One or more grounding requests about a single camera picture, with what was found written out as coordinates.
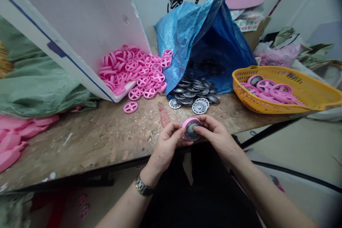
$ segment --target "black metal frame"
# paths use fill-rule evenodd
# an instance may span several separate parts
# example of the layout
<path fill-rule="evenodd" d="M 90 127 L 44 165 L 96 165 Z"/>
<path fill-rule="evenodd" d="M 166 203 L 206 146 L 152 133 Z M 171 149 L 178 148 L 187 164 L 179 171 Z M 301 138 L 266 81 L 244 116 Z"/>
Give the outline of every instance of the black metal frame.
<path fill-rule="evenodd" d="M 285 128 L 288 125 L 293 124 L 294 122 L 298 121 L 300 118 L 280 122 L 277 124 L 273 124 L 263 130 L 262 132 L 258 133 L 251 139 L 247 140 L 244 143 L 240 143 L 236 135 L 232 135 L 234 140 L 237 144 L 242 148 L 245 149 L 254 143 L 258 142 L 259 140 Z M 185 154 L 191 151 L 191 146 L 187 146 L 181 149 L 177 149 L 175 155 Z M 15 192 L 32 192 L 32 191 L 46 191 L 46 190 L 60 190 L 66 188 L 75 188 L 75 187 L 102 187 L 102 186 L 113 186 L 114 179 L 109 179 L 108 174 L 119 171 L 122 169 L 127 169 L 130 167 L 134 167 L 137 165 L 146 164 L 149 160 L 149 156 L 142 157 L 139 159 L 134 159 L 131 161 L 124 162 L 122 164 L 117 164 L 113 166 L 107 166 L 96 170 L 91 170 L 86 173 L 73 175 L 69 177 L 64 177 L 57 180 L 47 181 L 44 183 L 39 183 L 36 185 L 32 185 L 20 190 L 16 190 Z"/>

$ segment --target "pile of metal discs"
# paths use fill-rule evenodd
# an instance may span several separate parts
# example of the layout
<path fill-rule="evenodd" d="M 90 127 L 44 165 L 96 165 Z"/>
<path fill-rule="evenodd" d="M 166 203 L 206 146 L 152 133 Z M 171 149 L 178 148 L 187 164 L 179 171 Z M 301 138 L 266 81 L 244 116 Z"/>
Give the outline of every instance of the pile of metal discs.
<path fill-rule="evenodd" d="M 194 72 L 187 73 L 172 90 L 170 94 L 175 98 L 169 102 L 171 108 L 178 109 L 185 105 L 201 115 L 208 110 L 210 103 L 220 103 L 220 99 L 214 95 L 217 93 L 215 85 L 208 82 L 204 75 L 200 75 L 198 79 L 194 79 L 195 76 Z"/>

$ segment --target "white box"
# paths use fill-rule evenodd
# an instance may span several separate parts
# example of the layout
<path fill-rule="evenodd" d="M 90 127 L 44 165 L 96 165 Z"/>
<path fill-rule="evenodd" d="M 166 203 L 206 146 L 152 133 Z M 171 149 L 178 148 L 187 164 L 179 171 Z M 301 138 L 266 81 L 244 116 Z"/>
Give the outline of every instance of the white box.
<path fill-rule="evenodd" d="M 151 53 L 134 0 L 0 0 L 0 15 L 93 94 L 113 102 L 125 94 L 115 96 L 98 77 L 101 58 L 123 44 Z"/>

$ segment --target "wristwatch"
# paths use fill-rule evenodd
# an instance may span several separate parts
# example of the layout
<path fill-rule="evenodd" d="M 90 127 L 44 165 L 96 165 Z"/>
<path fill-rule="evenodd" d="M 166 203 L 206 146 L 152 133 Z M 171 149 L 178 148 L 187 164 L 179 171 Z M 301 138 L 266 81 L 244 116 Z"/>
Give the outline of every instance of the wristwatch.
<path fill-rule="evenodd" d="M 143 181 L 140 178 L 140 174 L 135 179 L 135 187 L 138 190 L 138 192 L 143 195 L 143 196 L 150 196 L 154 192 L 154 188 L 152 187 L 147 187 L 144 185 Z"/>

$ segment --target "green cloth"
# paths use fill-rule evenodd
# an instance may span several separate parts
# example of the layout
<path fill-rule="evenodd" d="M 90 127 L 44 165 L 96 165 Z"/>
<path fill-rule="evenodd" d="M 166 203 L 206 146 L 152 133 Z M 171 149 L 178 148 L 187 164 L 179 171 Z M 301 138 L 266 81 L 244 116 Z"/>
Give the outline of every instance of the green cloth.
<path fill-rule="evenodd" d="M 9 51 L 13 72 L 0 79 L 0 114 L 44 118 L 85 104 L 96 109 L 94 96 L 0 16 L 0 40 Z"/>

